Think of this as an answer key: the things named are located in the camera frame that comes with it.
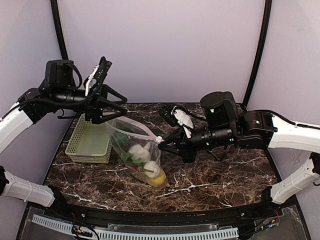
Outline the yellow lemon toy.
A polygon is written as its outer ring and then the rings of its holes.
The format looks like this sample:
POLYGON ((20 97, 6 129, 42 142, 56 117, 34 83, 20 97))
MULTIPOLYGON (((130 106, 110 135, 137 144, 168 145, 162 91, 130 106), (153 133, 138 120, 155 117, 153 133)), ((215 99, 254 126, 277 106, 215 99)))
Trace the yellow lemon toy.
POLYGON ((153 187, 160 187, 166 183, 167 176, 165 173, 150 179, 150 185, 153 187))

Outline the clear zip top bag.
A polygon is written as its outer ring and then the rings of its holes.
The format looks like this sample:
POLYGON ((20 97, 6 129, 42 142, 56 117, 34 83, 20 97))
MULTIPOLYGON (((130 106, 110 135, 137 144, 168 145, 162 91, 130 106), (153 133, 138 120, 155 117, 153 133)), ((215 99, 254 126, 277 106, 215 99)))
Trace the clear zip top bag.
POLYGON ((158 148, 163 141, 161 136, 124 116, 107 121, 105 126, 113 149, 136 179, 155 188, 162 188, 168 183, 158 148))

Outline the white garlic toy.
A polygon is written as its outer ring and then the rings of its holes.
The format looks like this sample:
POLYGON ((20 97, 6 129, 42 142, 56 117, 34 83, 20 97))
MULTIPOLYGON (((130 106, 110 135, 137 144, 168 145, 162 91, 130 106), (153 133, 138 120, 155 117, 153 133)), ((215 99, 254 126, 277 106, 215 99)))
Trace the white garlic toy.
POLYGON ((151 160, 150 148, 150 142, 148 142, 145 146, 135 144, 129 149, 128 152, 131 154, 131 158, 133 160, 142 160, 143 163, 147 163, 151 160))

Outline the red chili pepper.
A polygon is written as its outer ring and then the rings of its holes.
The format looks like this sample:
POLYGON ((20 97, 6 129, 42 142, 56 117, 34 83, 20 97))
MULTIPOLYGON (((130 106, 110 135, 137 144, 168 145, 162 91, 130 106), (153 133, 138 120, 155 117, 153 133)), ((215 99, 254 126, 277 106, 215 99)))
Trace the red chili pepper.
POLYGON ((134 170, 136 170, 137 172, 140 171, 140 166, 134 166, 133 168, 134 168, 134 170))

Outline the green leafy vegetable toy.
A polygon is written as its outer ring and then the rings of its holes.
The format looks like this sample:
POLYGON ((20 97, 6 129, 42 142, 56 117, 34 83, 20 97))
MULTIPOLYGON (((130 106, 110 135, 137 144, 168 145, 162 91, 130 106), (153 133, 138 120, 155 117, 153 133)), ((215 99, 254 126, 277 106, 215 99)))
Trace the green leafy vegetable toy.
POLYGON ((155 178, 157 177, 161 170, 160 166, 157 164, 156 161, 151 160, 148 162, 142 162, 142 160, 133 160, 132 155, 129 152, 123 152, 120 155, 121 160, 124 162, 124 164, 127 166, 129 170, 132 170, 134 174, 141 173, 146 175, 149 178, 155 178), (137 172, 134 170, 135 166, 140 166, 140 171, 137 172))

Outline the green bell pepper toy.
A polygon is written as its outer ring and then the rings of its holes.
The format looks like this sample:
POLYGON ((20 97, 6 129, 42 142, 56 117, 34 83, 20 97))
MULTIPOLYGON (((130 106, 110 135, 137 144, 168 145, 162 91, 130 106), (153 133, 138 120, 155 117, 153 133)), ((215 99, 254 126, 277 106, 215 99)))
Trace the green bell pepper toy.
POLYGON ((128 132, 128 133, 134 133, 135 128, 132 126, 128 125, 118 125, 117 128, 121 131, 128 132))

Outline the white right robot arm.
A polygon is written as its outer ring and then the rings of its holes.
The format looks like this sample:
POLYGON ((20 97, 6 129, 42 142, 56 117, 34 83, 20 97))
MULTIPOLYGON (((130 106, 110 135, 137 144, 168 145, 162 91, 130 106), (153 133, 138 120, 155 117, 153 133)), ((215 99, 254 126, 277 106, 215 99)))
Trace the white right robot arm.
POLYGON ((160 116, 175 131, 158 148, 177 155, 184 163, 195 162, 197 152, 233 145, 240 149, 296 149, 309 151, 310 157, 290 176, 269 186, 261 195, 263 202, 281 205, 291 196, 320 178, 320 127, 289 120, 270 110, 239 114, 229 91, 216 91, 200 100, 206 126, 195 127, 192 117, 181 105, 167 103, 160 116))

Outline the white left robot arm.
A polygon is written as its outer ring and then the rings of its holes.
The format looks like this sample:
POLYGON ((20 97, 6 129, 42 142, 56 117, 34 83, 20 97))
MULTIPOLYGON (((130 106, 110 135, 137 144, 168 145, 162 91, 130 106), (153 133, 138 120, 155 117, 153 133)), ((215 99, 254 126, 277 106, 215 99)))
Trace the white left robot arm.
MULTIPOLYGON (((3 152, 19 135, 38 123, 46 114, 72 110, 85 120, 99 125, 127 113, 128 99, 104 83, 112 62, 103 56, 92 73, 83 79, 72 60, 46 63, 39 87, 23 93, 0 119, 0 150, 3 152)), ((46 208, 66 204, 63 194, 53 186, 39 185, 0 168, 0 194, 46 208)))

